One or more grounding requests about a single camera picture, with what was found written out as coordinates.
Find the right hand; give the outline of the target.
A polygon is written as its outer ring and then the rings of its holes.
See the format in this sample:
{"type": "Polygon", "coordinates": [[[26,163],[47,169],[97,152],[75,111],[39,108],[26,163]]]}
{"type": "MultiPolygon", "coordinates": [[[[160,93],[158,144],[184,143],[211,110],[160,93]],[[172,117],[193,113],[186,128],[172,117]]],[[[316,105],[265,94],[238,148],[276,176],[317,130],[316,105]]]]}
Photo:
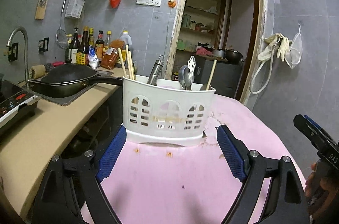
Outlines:
{"type": "Polygon", "coordinates": [[[338,223],[338,172],[321,160],[311,169],[304,189],[310,223],[338,223]]]}

